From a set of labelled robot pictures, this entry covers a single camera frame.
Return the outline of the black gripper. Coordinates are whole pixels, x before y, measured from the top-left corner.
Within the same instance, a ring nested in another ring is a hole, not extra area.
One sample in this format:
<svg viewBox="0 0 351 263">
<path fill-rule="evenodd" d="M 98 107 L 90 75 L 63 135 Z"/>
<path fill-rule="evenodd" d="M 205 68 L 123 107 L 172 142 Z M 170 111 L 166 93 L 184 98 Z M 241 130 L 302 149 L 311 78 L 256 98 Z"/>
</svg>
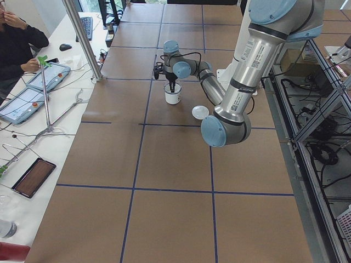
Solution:
<svg viewBox="0 0 351 263">
<path fill-rule="evenodd" d="M 178 77 L 172 72 L 166 72 L 165 73 L 166 79 L 169 81 L 169 90 L 171 92 L 175 92 L 175 86 L 176 86 L 176 80 Z"/>
</svg>

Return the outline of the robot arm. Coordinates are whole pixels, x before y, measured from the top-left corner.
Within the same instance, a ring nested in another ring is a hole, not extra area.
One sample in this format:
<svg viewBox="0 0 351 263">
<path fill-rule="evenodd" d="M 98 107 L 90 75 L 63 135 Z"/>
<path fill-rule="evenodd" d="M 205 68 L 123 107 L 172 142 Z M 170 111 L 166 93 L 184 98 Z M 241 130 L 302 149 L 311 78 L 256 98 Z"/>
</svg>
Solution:
<svg viewBox="0 0 351 263">
<path fill-rule="evenodd" d="M 187 59 L 178 42 L 163 45 L 165 74 L 176 78 L 196 76 L 213 114 L 201 123 L 201 134 L 212 147 L 237 144 L 248 138 L 251 122 L 245 109 L 278 45 L 307 41 L 322 32 L 325 1 L 250 1 L 242 24 L 248 32 L 241 59 L 227 88 L 223 88 L 205 61 Z"/>
</svg>

